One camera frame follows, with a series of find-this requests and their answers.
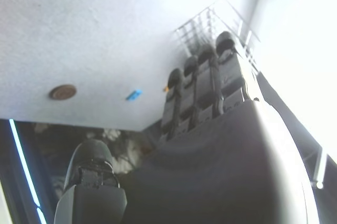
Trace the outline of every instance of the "brown round object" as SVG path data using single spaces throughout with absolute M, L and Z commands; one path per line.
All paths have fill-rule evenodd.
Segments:
M 50 92 L 50 97 L 54 100 L 66 100 L 76 94 L 76 87 L 71 84 L 60 85 Z

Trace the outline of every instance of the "small blue block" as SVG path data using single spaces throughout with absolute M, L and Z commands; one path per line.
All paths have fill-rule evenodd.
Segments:
M 137 99 L 137 97 L 139 97 L 140 94 L 142 94 L 143 92 L 141 90 L 135 90 L 133 91 L 127 98 L 126 100 L 128 101 L 134 101 Z

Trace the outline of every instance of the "wire basket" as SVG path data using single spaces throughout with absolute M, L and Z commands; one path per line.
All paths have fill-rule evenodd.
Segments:
M 253 53 L 261 42 L 227 0 L 216 1 L 175 30 L 187 57 L 197 54 L 205 44 L 215 47 L 216 38 L 224 31 L 235 35 L 244 47 L 254 72 L 258 73 Z

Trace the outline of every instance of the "led light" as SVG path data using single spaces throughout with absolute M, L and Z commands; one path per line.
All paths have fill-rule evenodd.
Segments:
M 36 211 L 37 211 L 38 217 L 40 218 L 41 224 L 47 224 L 46 219 L 44 218 L 44 215 L 43 215 L 41 209 L 38 207 L 38 208 L 36 208 Z
M 21 147 L 21 144 L 20 144 L 19 136 L 18 136 L 17 131 L 16 131 L 14 120 L 10 119 L 9 123 L 11 124 L 12 133 L 13 133 L 13 137 L 14 137 L 14 140 L 15 140 L 17 152 L 19 153 L 21 164 L 22 164 L 23 170 L 25 172 L 26 179 L 27 179 L 28 186 L 29 186 L 29 189 L 31 191 L 33 200 L 34 200 L 35 204 L 38 207 L 40 207 L 40 202 L 39 202 L 39 200 L 37 198 L 37 194 L 36 194 L 33 182 L 32 182 L 31 175 L 29 173 L 29 169 L 28 169 L 28 166 L 27 166 L 27 163 L 26 163 L 25 156 L 23 155 L 22 147 Z

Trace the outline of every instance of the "metal wire rack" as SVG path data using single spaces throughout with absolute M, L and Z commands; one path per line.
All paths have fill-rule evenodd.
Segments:
M 216 38 L 223 31 L 235 35 L 255 73 L 259 72 L 253 54 L 261 42 L 227 0 L 216 1 L 175 30 L 187 57 L 197 54 L 205 44 L 215 47 Z

